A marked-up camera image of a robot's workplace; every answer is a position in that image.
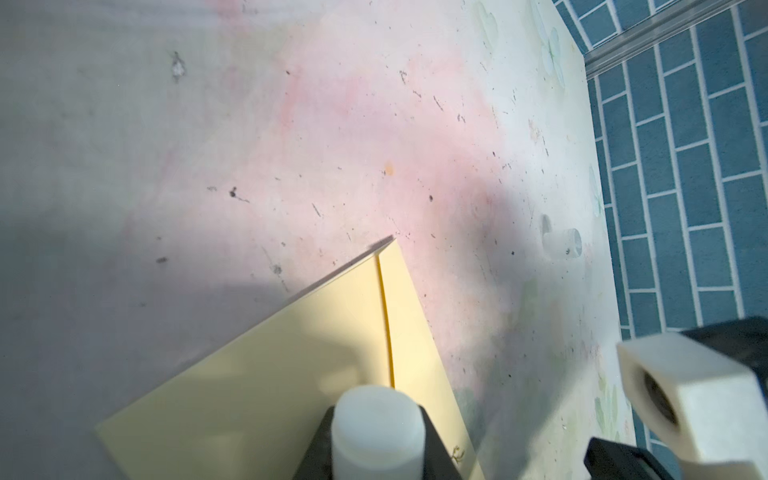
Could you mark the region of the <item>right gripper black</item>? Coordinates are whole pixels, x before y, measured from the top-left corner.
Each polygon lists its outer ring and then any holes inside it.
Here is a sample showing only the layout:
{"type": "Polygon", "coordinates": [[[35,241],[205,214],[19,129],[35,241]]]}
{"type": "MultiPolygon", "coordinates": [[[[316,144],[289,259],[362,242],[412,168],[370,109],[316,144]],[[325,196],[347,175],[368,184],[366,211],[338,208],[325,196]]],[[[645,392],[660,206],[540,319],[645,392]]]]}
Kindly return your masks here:
{"type": "Polygon", "coordinates": [[[647,450],[600,438],[591,438],[584,465],[592,480],[673,480],[647,450]]]}

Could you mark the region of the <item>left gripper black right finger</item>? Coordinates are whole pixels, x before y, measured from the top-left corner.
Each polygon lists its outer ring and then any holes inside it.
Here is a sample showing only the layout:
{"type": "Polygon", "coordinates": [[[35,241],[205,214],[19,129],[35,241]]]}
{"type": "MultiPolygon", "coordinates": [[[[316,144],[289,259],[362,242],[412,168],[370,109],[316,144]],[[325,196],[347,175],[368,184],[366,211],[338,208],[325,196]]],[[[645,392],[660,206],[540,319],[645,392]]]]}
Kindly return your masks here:
{"type": "Polygon", "coordinates": [[[425,426],[423,480],[461,480],[462,477],[443,444],[426,409],[420,406],[425,426]]]}

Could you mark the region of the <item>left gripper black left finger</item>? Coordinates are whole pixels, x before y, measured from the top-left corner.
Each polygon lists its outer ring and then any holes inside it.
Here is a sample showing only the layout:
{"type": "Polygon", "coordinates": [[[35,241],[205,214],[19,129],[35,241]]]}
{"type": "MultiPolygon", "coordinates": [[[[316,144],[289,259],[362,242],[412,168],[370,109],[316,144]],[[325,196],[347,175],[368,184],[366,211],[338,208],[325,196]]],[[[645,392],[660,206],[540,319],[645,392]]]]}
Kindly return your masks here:
{"type": "Polygon", "coordinates": [[[332,438],[331,425],[334,407],[325,412],[305,454],[300,461],[293,480],[332,480],[332,438]]]}

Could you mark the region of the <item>white glue stick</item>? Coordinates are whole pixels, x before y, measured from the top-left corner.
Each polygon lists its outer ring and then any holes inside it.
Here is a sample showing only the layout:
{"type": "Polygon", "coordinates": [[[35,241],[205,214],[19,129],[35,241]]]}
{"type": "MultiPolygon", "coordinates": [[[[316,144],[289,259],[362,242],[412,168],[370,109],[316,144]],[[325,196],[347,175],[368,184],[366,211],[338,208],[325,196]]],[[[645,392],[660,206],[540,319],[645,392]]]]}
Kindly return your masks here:
{"type": "Polygon", "coordinates": [[[331,422],[335,479],[420,479],[426,427],[420,407],[390,387],[346,391],[331,422]]]}

